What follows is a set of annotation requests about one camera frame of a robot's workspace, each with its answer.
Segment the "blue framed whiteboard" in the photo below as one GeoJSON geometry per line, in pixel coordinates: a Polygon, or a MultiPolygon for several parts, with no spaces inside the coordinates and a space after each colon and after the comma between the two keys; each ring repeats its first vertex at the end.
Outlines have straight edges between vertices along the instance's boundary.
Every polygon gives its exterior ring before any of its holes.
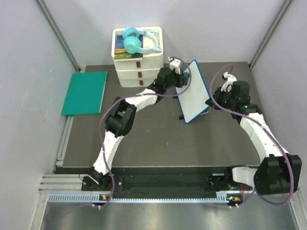
{"type": "Polygon", "coordinates": [[[182,88],[175,88],[177,94],[187,89],[183,94],[178,96],[180,108],[186,124],[195,120],[203,111],[209,110],[209,106],[205,101],[210,98],[209,89],[198,62],[193,60],[189,64],[189,68],[192,73],[189,87],[183,86],[182,88]]]}

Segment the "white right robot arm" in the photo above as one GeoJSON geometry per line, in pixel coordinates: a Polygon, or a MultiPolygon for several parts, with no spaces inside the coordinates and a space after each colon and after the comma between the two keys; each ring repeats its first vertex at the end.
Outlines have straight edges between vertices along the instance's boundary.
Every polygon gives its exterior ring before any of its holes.
{"type": "Polygon", "coordinates": [[[241,184],[255,188],[261,196],[293,194],[297,191],[302,161],[291,155],[276,140],[267,126],[260,107],[251,103],[249,84],[238,81],[228,86],[217,87],[206,101],[212,109],[230,112],[254,145],[260,164],[257,168],[229,166],[224,184],[234,190],[241,184]]]}

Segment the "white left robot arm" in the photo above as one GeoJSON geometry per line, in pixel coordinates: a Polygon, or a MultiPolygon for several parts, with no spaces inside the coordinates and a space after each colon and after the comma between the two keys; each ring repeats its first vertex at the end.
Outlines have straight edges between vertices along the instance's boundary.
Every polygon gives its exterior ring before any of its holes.
{"type": "Polygon", "coordinates": [[[122,139],[131,131],[138,111],[161,101],[173,87],[185,89],[191,83],[191,70],[183,72],[173,68],[160,68],[157,78],[141,93],[117,97],[99,122],[101,151],[92,166],[92,184],[98,190],[107,188],[112,161],[122,139]]]}

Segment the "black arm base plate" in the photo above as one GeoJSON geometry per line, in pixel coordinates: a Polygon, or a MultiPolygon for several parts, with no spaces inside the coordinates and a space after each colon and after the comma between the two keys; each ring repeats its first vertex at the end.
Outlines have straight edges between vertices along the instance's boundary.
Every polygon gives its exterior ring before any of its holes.
{"type": "Polygon", "coordinates": [[[98,185],[84,177],[82,191],[110,192],[115,198],[213,198],[220,191],[241,192],[240,185],[225,181],[226,168],[191,167],[115,167],[114,179],[98,185]]]}

